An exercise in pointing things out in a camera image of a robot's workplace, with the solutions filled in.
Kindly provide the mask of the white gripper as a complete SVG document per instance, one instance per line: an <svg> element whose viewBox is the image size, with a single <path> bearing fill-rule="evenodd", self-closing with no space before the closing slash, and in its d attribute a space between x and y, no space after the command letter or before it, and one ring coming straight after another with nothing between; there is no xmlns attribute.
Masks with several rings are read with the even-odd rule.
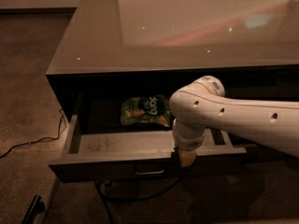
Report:
<svg viewBox="0 0 299 224"><path fill-rule="evenodd" d="M199 148L204 140L204 127L177 127L172 130L175 146L181 148L178 151L180 166L191 166L196 157L195 149Z"/></svg>

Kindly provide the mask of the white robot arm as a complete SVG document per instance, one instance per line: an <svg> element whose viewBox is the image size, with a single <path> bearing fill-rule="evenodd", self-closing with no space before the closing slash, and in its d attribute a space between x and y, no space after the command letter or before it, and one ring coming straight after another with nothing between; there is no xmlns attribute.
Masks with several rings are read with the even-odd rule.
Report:
<svg viewBox="0 0 299 224"><path fill-rule="evenodd" d="M205 128L218 129L299 157L299 103L236 100L221 82L204 76L175 91L169 100L180 165L191 166Z"/></svg>

